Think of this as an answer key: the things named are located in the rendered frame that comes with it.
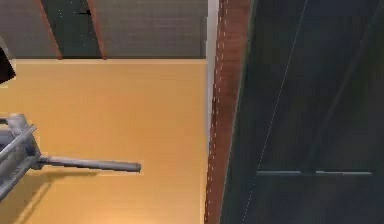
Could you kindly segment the grey metal frame furniture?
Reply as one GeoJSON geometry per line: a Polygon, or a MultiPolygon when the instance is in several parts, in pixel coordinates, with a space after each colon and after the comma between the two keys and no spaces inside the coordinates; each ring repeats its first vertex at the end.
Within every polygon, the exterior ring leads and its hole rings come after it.
{"type": "Polygon", "coordinates": [[[45,165],[137,173],[142,170],[140,163],[45,156],[33,136],[35,130],[24,114],[0,117],[0,202],[30,169],[41,170],[45,165]]]}

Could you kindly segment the black rounded object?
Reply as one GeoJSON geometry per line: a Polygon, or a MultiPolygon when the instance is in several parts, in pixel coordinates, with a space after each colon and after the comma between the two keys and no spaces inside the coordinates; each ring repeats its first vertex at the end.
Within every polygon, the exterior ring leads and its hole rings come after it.
{"type": "Polygon", "coordinates": [[[3,84],[16,76],[16,72],[12,65],[9,49],[0,36],[0,84],[3,84]]]}

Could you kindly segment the large dark room door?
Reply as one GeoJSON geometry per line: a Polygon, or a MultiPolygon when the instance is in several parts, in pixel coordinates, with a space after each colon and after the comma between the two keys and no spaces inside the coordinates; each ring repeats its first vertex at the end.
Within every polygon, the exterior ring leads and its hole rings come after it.
{"type": "Polygon", "coordinates": [[[384,224],[384,0],[251,0],[245,27],[239,78],[215,81],[204,224],[384,224]]]}

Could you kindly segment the dark room door brown frame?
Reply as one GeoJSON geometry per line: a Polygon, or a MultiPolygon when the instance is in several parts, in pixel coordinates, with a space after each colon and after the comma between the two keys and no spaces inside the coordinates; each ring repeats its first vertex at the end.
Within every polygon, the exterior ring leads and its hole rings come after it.
{"type": "Polygon", "coordinates": [[[95,0],[34,1],[57,59],[106,59],[95,0]],[[79,14],[86,10],[90,16],[79,14]]]}

